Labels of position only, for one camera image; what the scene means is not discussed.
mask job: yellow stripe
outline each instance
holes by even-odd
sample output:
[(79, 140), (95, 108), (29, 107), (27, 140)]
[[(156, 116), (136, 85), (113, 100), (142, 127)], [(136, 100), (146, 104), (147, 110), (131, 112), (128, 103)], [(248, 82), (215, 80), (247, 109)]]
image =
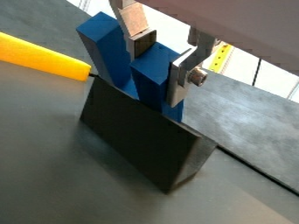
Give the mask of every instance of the yellow stripe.
[(215, 73), (220, 72), (223, 68), (223, 62), (226, 61), (227, 57), (230, 56), (231, 45), (224, 45), (216, 52), (214, 60), (210, 64), (210, 70)]
[(91, 65), (0, 32), (0, 60), (85, 81)]

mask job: metal gripper jaw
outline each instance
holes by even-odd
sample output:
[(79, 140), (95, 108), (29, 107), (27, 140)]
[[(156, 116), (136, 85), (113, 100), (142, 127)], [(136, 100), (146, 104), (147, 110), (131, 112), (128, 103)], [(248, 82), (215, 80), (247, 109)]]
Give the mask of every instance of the metal gripper jaw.
[[(125, 49), (131, 61), (156, 42), (156, 30), (148, 27), (143, 5), (134, 0), (109, 0), (116, 19), (124, 32)], [(191, 27), (188, 43), (194, 46), (172, 62), (166, 101), (175, 107), (184, 99), (191, 83), (202, 86), (207, 73), (202, 62), (210, 57), (215, 38)]]

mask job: screw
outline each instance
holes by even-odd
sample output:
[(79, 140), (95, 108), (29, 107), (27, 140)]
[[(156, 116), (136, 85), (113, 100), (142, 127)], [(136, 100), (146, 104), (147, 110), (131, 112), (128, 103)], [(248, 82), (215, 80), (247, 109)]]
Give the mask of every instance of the screw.
[(204, 83), (204, 81), (208, 78), (208, 74), (196, 66), (191, 72), (188, 81), (198, 87), (200, 87)]

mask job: blue block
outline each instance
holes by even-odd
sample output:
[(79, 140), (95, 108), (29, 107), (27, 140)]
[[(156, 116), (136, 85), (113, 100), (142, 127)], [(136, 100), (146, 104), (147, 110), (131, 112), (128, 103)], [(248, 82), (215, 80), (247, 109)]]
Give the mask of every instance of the blue block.
[(166, 103), (170, 65), (178, 57), (178, 52), (160, 43), (155, 43), (131, 63), (131, 70), (140, 101), (163, 115), (180, 122), (183, 119), (183, 101), (175, 108), (171, 108)]
[(117, 21), (100, 12), (77, 27), (77, 32), (103, 79), (138, 99), (129, 70), (129, 53)]

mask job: yellow foam bar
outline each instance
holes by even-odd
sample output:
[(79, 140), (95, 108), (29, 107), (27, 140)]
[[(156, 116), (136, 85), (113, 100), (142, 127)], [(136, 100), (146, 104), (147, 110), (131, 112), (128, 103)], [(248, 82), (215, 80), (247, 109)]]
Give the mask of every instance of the yellow foam bar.
[(51, 74), (85, 81), (91, 65), (0, 32), (0, 60)]
[(220, 69), (224, 66), (224, 62), (230, 56), (230, 51), (232, 49), (232, 45), (224, 45), (218, 51), (214, 57), (214, 60), (210, 64), (210, 70), (215, 73), (220, 72)]

